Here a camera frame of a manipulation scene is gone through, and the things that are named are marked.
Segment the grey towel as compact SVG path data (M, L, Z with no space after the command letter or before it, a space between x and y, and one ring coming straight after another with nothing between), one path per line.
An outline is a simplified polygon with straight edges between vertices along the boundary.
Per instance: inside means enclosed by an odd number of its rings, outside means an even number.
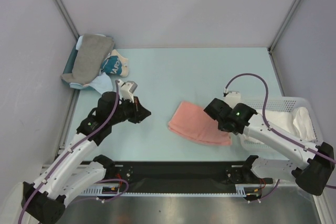
M105 57L112 51L114 40L94 34L84 34L71 73L61 79L67 83L89 84L99 75Z

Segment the white towel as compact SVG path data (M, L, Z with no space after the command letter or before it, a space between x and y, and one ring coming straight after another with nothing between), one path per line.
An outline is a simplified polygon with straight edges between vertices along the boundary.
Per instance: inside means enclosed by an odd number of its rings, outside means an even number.
M266 118L283 130L306 141L316 139L309 112L305 107L298 107L292 112L266 110Z

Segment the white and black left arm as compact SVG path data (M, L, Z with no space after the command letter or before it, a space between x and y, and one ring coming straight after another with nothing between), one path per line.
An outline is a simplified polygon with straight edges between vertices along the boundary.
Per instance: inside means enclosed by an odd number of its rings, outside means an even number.
M84 171L76 175L73 172L111 134L114 125L125 121L137 124L150 115L138 97L119 96L118 92L104 93L51 166L33 183L23 183L18 222L21 223L24 214L28 213L39 223L56 223L67 206L95 183L113 182L127 186L129 183L118 175L114 162L104 155L95 157Z

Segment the pink towel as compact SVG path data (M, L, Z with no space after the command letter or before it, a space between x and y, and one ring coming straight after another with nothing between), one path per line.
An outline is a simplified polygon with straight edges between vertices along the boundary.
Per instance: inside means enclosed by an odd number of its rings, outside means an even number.
M210 118L203 108L182 101L168 123L173 133L197 144L230 146L230 134L218 130L217 122Z

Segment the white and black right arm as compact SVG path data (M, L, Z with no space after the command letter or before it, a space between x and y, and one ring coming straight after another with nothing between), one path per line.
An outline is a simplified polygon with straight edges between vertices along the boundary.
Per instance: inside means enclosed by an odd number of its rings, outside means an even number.
M284 161L255 156L252 164L241 170L244 181L254 183L263 177L276 178L294 182L315 196L323 193L335 168L330 144L315 145L296 137L243 103L231 108L223 100L214 98L204 112L217 122L220 131L255 138L287 158Z

